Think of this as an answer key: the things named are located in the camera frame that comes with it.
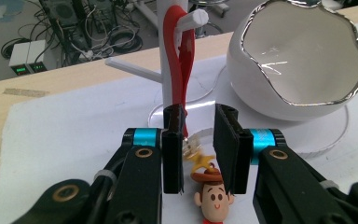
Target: black cable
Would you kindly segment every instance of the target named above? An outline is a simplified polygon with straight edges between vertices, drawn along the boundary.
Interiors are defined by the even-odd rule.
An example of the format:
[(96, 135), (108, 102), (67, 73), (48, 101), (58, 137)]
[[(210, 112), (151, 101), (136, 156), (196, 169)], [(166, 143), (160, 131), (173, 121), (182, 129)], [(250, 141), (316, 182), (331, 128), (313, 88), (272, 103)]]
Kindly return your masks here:
[(36, 29), (36, 26), (38, 26), (40, 23), (42, 23), (46, 18), (44, 18), (43, 20), (39, 21), (34, 28), (32, 29), (31, 33), (30, 33), (30, 39), (32, 39), (32, 34), (34, 33), (34, 29)]
[[(118, 41), (122, 39), (132, 39), (132, 41), (129, 41), (124, 44), (120, 44)], [(112, 36), (110, 39), (110, 44), (114, 45), (112, 48), (116, 53), (130, 53), (139, 50), (143, 45), (142, 38), (138, 36), (137, 34), (131, 33), (131, 32), (122, 32), (117, 35)]]
[(27, 26), (35, 26), (34, 23), (28, 23), (28, 24), (25, 24), (25, 25), (22, 25), (18, 30), (17, 30), (17, 34), (21, 37), (21, 38), (25, 38), (25, 39), (28, 39), (27, 37), (23, 36), (20, 34), (20, 30), (24, 27), (27, 27)]
[(91, 194), (88, 200), (89, 215), (86, 222), (88, 224), (103, 222), (105, 210), (108, 206), (107, 199), (114, 186), (113, 181), (106, 176), (98, 176), (94, 183), (96, 184), (91, 185)]
[(138, 34), (139, 33), (139, 30), (141, 29), (141, 25), (137, 22), (137, 21), (134, 21), (133, 19), (132, 19), (132, 16), (131, 16), (131, 14), (130, 14), (130, 12), (127, 10), (127, 9), (121, 9), (120, 11), (119, 11), (121, 14), (123, 14), (126, 18), (124, 18), (124, 17), (122, 17), (122, 16), (120, 16), (120, 15), (118, 15), (123, 21), (128, 21), (129, 23), (131, 23), (135, 28), (137, 28), (137, 31), (136, 31), (136, 34)]
[(37, 55), (37, 57), (34, 59), (34, 72), (35, 73), (37, 73), (37, 66), (36, 66), (37, 60), (40, 58), (40, 56), (42, 56), (42, 54), (44, 54), (46, 52), (46, 50), (48, 50), (51, 47), (51, 45), (54, 42), (54, 37), (55, 37), (55, 34), (53, 34), (51, 36), (50, 40), (48, 41), (48, 46), (39, 55)]
[(43, 33), (45, 33), (49, 28), (51, 28), (51, 26), (48, 26), (48, 27), (46, 27), (46, 29), (44, 29), (43, 31), (41, 31), (41, 32), (36, 36), (36, 38), (35, 38), (34, 40), (37, 40), (37, 38), (38, 38), (40, 35), (42, 35)]
[(40, 9), (34, 14), (34, 17), (39, 18), (40, 16), (44, 16), (44, 15), (45, 15), (45, 11), (43, 11), (43, 9)]
[(24, 0), (25, 2), (29, 2), (29, 3), (32, 3), (34, 4), (35, 6), (39, 7), (39, 8), (42, 8), (41, 6), (39, 6), (37, 3), (33, 2), (33, 1), (29, 1), (29, 0)]

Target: white ceramic bowl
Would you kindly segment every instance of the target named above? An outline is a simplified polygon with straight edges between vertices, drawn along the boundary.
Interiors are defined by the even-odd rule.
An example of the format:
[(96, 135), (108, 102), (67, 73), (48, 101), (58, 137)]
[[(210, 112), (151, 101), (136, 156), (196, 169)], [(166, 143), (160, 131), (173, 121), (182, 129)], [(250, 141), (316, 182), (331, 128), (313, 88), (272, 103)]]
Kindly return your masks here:
[(320, 3), (267, 1), (234, 32), (227, 70), (254, 110), (275, 119), (319, 118), (358, 92), (358, 34)]

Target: white stand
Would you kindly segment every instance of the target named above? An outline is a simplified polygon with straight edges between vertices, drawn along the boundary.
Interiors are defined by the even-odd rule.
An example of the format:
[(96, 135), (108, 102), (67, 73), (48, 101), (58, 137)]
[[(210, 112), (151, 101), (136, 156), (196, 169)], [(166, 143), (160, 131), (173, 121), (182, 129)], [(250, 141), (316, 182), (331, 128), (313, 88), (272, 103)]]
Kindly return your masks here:
[[(146, 9), (147, 6), (143, 3), (143, 1), (138, 1), (138, 5), (142, 9)], [(116, 59), (115, 57), (111, 57), (106, 59), (105, 64), (115, 67), (117, 69), (121, 69), (123, 71), (132, 73), (136, 76), (145, 77), (150, 80), (154, 80), (156, 82), (160, 82), (162, 84), (162, 102), (164, 108), (172, 105), (172, 79), (171, 79), (171, 71), (168, 63), (168, 57), (165, 50), (164, 45), (164, 31), (163, 31), (163, 22), (165, 18), (165, 14), (167, 13), (168, 8), (172, 6), (179, 6), (183, 9), (183, 11), (187, 11), (188, 0), (157, 0), (157, 27), (158, 27), (158, 42), (159, 42), (159, 55), (161, 62), (161, 74), (144, 69), (142, 67), (136, 66), (134, 64), (126, 63), (121, 60)], [(208, 22), (208, 14), (202, 10), (195, 10), (184, 17), (180, 18), (176, 24), (175, 29), (175, 39), (173, 40), (176, 46), (179, 47), (182, 38), (182, 32), (190, 29), (195, 29), (205, 25)]]

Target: cartoon figurine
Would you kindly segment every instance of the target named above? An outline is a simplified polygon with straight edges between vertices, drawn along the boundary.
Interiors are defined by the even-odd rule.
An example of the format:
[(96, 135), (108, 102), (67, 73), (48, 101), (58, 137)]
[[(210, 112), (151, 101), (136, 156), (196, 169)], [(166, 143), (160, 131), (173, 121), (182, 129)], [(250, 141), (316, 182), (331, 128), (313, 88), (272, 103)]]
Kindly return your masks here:
[(223, 224), (234, 196), (226, 194), (220, 171), (210, 163), (203, 174), (192, 173), (191, 178), (201, 183), (200, 192), (194, 195), (194, 202), (202, 210), (205, 219), (202, 224)]
[[(223, 177), (211, 162), (215, 156), (205, 156), (202, 153), (200, 138), (196, 134), (185, 139), (183, 156), (185, 160), (194, 162), (190, 176), (201, 183), (200, 192), (194, 195), (194, 202), (205, 217), (202, 224), (223, 224), (229, 206), (234, 203), (234, 196), (226, 193)], [(199, 168), (205, 168), (204, 173), (197, 173)]]

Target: black device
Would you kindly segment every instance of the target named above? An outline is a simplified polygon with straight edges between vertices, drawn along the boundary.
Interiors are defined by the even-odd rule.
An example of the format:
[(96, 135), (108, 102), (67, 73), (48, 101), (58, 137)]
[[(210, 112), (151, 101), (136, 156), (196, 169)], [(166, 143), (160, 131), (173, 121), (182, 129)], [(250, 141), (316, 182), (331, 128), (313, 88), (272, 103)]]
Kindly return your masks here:
[[(324, 177), (279, 130), (265, 130), (266, 142), (265, 133), (243, 129), (237, 118), (235, 108), (216, 105), (213, 146), (227, 192), (246, 192), (249, 165), (259, 159), (254, 207), (260, 223), (358, 223), (358, 183), (349, 195), (324, 189)], [(164, 109), (164, 129), (128, 129), (91, 186), (76, 179), (53, 185), (14, 223), (161, 223), (161, 183), (165, 193), (183, 190), (184, 124), (184, 109), (172, 105)]]
[(81, 6), (81, 0), (39, 0), (39, 2), (70, 63), (76, 63), (80, 55), (79, 49), (87, 51), (91, 47), (91, 40), (85, 35), (86, 13)]
[(358, 0), (342, 0), (338, 2), (342, 4), (343, 8), (358, 6)]
[(109, 33), (117, 26), (111, 0), (89, 0), (89, 10), (93, 11), (92, 20), (99, 34)]

